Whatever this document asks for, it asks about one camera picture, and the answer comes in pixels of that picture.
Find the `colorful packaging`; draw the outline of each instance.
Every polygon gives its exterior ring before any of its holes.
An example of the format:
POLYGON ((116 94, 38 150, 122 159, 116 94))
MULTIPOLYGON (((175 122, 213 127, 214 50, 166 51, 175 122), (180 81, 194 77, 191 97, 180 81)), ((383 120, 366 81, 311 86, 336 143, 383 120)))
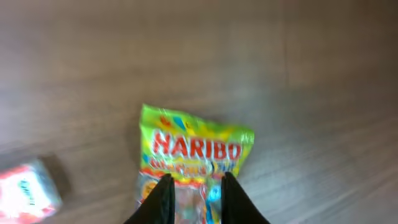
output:
POLYGON ((176 188, 175 223, 217 222, 211 204, 221 197, 219 180, 226 171, 238 174, 254 143, 253 131, 146 105, 140 127, 138 204, 162 175, 171 173, 176 188))
POLYGON ((40 161, 0 173, 0 223, 38 223, 60 206, 60 197, 40 161))

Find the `plastic wrapper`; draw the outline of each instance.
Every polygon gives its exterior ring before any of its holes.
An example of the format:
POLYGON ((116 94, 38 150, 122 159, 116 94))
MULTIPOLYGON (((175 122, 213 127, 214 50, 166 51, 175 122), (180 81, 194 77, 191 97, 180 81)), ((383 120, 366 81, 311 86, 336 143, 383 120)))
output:
POLYGON ((0 172, 0 223, 38 223, 60 206, 59 194, 39 160, 0 172))
POLYGON ((138 206, 160 177, 175 183, 175 223, 217 223, 221 178, 239 173, 254 142, 252 130, 145 106, 141 114, 138 206))

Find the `wood grain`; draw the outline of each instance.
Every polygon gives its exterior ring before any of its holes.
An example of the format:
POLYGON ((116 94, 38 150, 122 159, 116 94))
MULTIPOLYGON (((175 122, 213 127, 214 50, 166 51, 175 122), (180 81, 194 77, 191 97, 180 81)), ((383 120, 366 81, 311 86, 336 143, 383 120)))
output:
POLYGON ((45 223, 122 223, 148 103, 252 127, 239 181, 271 223, 396 223, 397 7, 1 1, 0 168, 44 158, 45 223))

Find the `wooden table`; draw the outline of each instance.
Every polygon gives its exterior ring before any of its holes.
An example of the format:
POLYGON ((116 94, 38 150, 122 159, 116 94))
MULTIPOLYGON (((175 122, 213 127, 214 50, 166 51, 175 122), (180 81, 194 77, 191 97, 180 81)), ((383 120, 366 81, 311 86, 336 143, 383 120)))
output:
POLYGON ((44 158, 45 223, 122 223, 148 103, 252 127, 239 181, 272 223, 397 223, 397 7, 3 0, 0 168, 44 158))

